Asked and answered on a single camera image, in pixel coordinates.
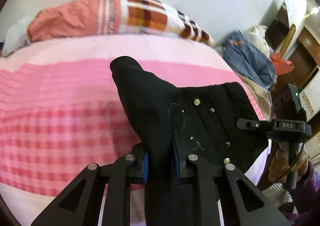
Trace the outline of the person's right hand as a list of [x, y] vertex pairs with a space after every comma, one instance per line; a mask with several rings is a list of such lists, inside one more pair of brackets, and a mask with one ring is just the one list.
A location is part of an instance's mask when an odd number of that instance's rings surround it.
[[[278, 149], [276, 152], [276, 156], [272, 159], [271, 165], [269, 167], [269, 174], [268, 174], [268, 180], [271, 183], [274, 182], [281, 182], [285, 183], [287, 176], [281, 177], [282, 174], [284, 174], [287, 170], [289, 170], [289, 153], [282, 151], [281, 149]], [[302, 153], [296, 162], [296, 164], [292, 167], [291, 171], [297, 171], [297, 182], [300, 181], [300, 179], [304, 176], [304, 174], [307, 172], [309, 165], [309, 157], [308, 153], [305, 149], [305, 147], [302, 149]]]

